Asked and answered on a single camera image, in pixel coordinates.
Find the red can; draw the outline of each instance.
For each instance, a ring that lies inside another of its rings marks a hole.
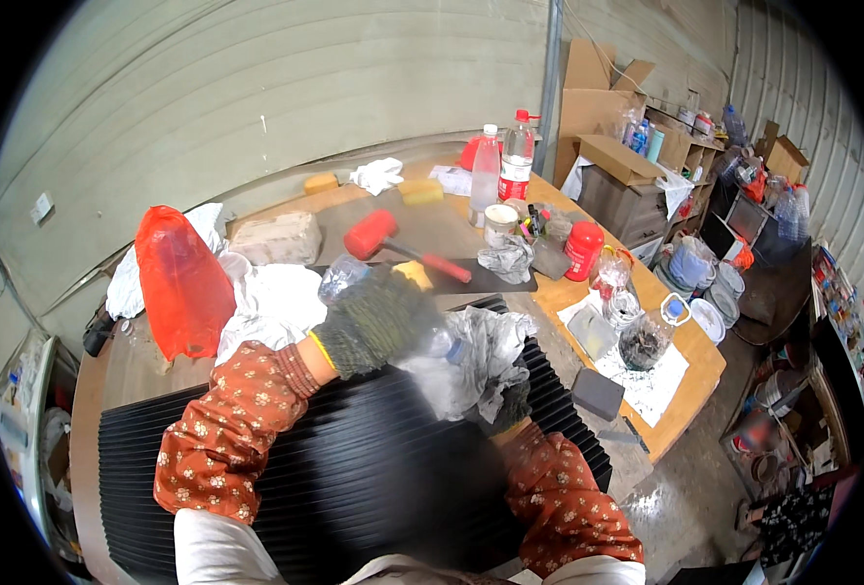
[[[565,274],[569,280],[584,281],[595,267],[604,246],[604,232],[594,222],[578,222],[571,227],[565,242],[565,254],[571,258],[571,268]]]

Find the rubber mallet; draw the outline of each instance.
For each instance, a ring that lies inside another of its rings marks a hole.
[[[452,264],[433,253],[419,253],[408,246],[397,243],[390,237],[395,231],[396,219],[393,214],[387,210],[377,210],[357,222],[348,233],[344,234],[344,247],[352,256],[361,261],[366,261],[381,247],[386,247],[407,258],[419,260],[426,266],[438,269],[462,283],[471,281],[471,273],[461,266]]]

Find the white sleeve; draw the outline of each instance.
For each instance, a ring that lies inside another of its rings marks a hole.
[[[606,554],[585,557],[556,569],[543,585],[645,585],[642,563],[619,561]]]
[[[286,585],[253,529],[206,510],[176,513],[180,585]]]

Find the red mallet head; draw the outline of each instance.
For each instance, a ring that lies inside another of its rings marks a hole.
[[[344,247],[358,260],[367,260],[375,254],[383,240],[396,231],[396,219],[387,210],[368,215],[344,234]]]

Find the floor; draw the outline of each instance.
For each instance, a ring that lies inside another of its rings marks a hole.
[[[738,407],[759,349],[733,333],[719,345],[727,367],[685,434],[621,502],[644,542],[648,583],[668,583],[683,567],[733,563],[751,538],[733,530],[744,487],[718,439]]]

